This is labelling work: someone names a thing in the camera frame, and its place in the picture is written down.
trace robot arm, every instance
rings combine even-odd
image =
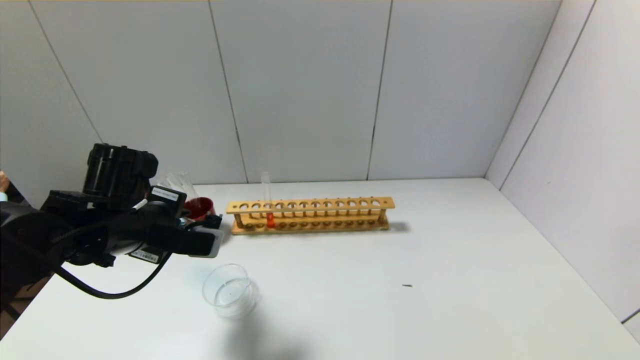
[[[52,190],[40,210],[0,202],[3,294],[55,272],[81,290],[119,299],[142,289],[171,253],[215,257],[220,218],[186,225],[186,195],[150,186],[157,160],[143,151],[95,144],[82,192]],[[95,290],[61,265],[113,266],[117,255],[158,264],[140,286],[121,294]]]

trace wooden test tube rack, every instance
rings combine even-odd
[[[329,233],[335,231],[389,230],[387,209],[396,205],[391,197],[348,197],[346,199],[232,201],[233,235]],[[267,213],[273,213],[275,227],[267,227]]]

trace black cable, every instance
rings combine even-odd
[[[51,270],[53,270],[53,272],[58,274],[61,278],[63,278],[67,282],[69,282],[71,285],[75,286],[76,288],[84,291],[85,293],[87,293],[89,295],[93,295],[93,296],[98,297],[100,299],[108,299],[108,300],[122,299],[124,297],[128,297],[129,295],[133,295],[133,294],[137,293],[138,291],[140,291],[151,280],[153,280],[153,278],[156,277],[156,275],[160,272],[160,270],[162,269],[164,264],[167,262],[167,260],[169,260],[169,257],[171,256],[171,252],[168,252],[165,255],[165,257],[162,259],[162,261],[160,261],[160,263],[158,264],[156,269],[151,273],[151,275],[149,275],[140,285],[136,286],[135,288],[133,288],[131,290],[125,291],[123,293],[112,294],[112,293],[105,293],[105,292],[102,292],[100,290],[96,290],[96,289],[92,288],[91,286],[85,284],[80,279],[78,279],[77,277],[73,276],[70,272],[66,271],[62,266],[60,266],[60,265],[58,265],[56,263],[53,263],[53,261],[51,261],[49,258],[44,256],[43,254],[37,252],[36,250],[33,250],[31,247],[28,247],[27,245],[21,243],[18,239],[16,239],[13,236],[13,234],[9,234],[9,233],[6,232],[6,233],[3,234],[3,237],[5,237],[7,240],[9,240],[9,242],[14,244],[16,247],[22,249],[27,254],[33,256],[35,259],[37,259],[37,260],[43,262],[44,264],[46,264],[47,266],[49,266],[51,268]]]
[[[631,320],[632,317],[634,317],[635,315],[640,314],[640,309],[634,311],[631,315],[627,316],[624,320],[622,320],[622,323],[625,323],[629,320]]]

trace test tube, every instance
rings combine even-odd
[[[261,178],[262,191],[264,192],[264,206],[265,208],[270,208],[271,206],[273,206],[273,203],[271,202],[271,179],[269,178],[269,173],[263,171]],[[276,222],[273,220],[273,213],[267,213],[267,227],[276,227]]]

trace label sticker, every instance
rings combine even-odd
[[[142,250],[136,250],[136,251],[130,253],[129,255],[131,255],[131,256],[133,256],[135,258],[149,260],[152,263],[157,263],[158,259],[159,259],[158,255],[151,254],[150,252],[146,252],[146,251],[142,251]]]
[[[178,194],[172,193],[172,192],[168,192],[168,191],[162,190],[160,188],[154,188],[153,190],[151,190],[151,193],[154,194],[154,195],[158,195],[160,197],[164,197],[165,199],[169,199],[171,201],[178,200]]]

